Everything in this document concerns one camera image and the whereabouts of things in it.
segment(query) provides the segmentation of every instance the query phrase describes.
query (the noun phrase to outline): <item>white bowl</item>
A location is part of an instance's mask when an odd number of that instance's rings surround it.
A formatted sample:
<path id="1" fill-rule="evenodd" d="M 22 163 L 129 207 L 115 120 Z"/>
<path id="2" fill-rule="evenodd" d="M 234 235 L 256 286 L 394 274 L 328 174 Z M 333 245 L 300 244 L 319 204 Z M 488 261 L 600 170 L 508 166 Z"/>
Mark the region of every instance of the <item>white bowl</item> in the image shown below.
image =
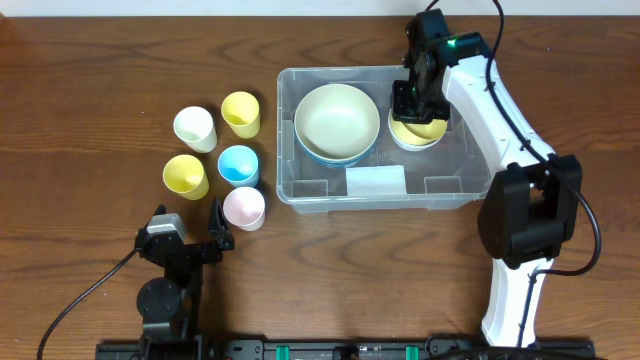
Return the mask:
<path id="1" fill-rule="evenodd" d="M 294 117 L 296 137 L 314 159 L 350 166 L 363 158 L 380 132 L 376 104 L 349 85 L 321 86 L 302 99 Z"/>

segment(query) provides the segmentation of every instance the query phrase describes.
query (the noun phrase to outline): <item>green clip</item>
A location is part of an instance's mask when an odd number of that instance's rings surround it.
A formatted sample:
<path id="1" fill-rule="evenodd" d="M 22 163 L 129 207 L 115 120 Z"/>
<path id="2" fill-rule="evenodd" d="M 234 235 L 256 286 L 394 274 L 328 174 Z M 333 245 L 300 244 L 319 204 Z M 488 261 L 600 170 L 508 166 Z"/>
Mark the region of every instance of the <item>green clip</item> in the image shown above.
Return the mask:
<path id="1" fill-rule="evenodd" d="M 276 348 L 276 360 L 289 360 L 288 346 L 278 346 Z"/>
<path id="2" fill-rule="evenodd" d="M 407 346 L 407 360 L 419 360 L 420 349 L 417 346 Z"/>

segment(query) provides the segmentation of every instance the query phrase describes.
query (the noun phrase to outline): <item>yellow bowl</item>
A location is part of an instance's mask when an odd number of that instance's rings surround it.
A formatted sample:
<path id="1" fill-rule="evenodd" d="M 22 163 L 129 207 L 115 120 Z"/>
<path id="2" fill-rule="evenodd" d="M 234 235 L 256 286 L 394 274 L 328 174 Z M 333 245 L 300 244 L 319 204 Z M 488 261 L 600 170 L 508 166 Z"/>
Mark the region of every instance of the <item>yellow bowl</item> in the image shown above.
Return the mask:
<path id="1" fill-rule="evenodd" d="M 405 124 L 400 121 L 390 119 L 391 131 L 403 143 L 409 145 L 426 145 L 432 141 L 440 139 L 447 131 L 445 120 L 434 119 L 431 124 Z"/>

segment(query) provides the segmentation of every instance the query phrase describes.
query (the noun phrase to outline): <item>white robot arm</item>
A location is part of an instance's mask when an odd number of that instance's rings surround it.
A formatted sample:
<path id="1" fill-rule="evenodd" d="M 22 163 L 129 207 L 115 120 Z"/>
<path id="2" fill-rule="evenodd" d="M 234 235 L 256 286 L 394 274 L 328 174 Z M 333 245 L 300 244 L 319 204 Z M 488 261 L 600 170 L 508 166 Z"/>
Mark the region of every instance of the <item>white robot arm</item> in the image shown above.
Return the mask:
<path id="1" fill-rule="evenodd" d="M 542 280 L 538 276 L 530 298 L 526 324 L 521 324 L 534 270 L 550 269 L 560 246 L 571 238 L 577 200 L 550 176 L 522 145 L 499 111 L 487 88 L 489 49 L 478 33 L 452 35 L 440 10 L 419 13 L 407 25 L 408 81 L 394 82 L 395 121 L 428 124 L 448 119 L 450 107 L 462 115 L 485 157 L 491 187 L 478 217 L 482 243 L 493 257 L 489 309 L 482 330 L 492 346 L 521 346 L 536 341 L 534 318 Z M 491 83 L 524 141 L 562 173 L 576 189 L 582 180 L 573 156 L 558 158 L 533 131 L 504 87 L 495 62 Z M 531 198 L 530 189 L 542 190 Z"/>
<path id="2" fill-rule="evenodd" d="M 442 92 L 465 119 L 465 122 L 484 155 L 493 178 L 509 164 L 528 166 L 538 163 L 533 156 L 523 151 L 522 144 L 509 128 L 498 111 L 485 80 L 487 58 L 477 55 L 459 60 L 457 66 L 447 67 L 444 73 Z M 551 154 L 553 149 L 538 137 L 522 116 L 504 87 L 495 62 L 492 64 L 492 81 L 501 103 L 509 112 L 520 132 L 531 141 L 531 146 L 540 154 Z M 491 346 L 516 346 L 520 320 L 524 311 L 529 276 L 535 269 L 549 269 L 553 259 L 536 259 L 520 268 L 510 269 L 503 260 L 493 259 L 491 298 L 489 309 L 482 320 L 482 331 Z M 535 341 L 534 319 L 544 276 L 538 277 L 532 295 L 529 316 L 525 324 L 522 344 Z"/>

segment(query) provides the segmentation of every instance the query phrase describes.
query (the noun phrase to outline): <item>clear plastic bin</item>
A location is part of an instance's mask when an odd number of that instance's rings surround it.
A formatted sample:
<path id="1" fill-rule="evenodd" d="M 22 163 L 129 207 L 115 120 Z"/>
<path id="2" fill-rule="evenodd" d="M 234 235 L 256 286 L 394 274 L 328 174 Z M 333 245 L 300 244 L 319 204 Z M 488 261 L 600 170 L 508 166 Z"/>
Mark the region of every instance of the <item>clear plastic bin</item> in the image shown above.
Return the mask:
<path id="1" fill-rule="evenodd" d="M 299 213 L 370 209 L 456 209 L 486 195 L 491 177 L 484 156 L 460 114 L 452 108 L 444 137 L 410 152 L 396 145 L 387 124 L 394 80 L 407 79 L 402 66 L 292 68 L 278 76 L 278 197 Z M 402 165 L 406 195 L 349 196 L 346 170 L 320 164 L 296 140 L 293 119 L 300 101 L 326 84 L 348 84 L 378 106 L 380 134 L 369 155 L 353 167 Z"/>

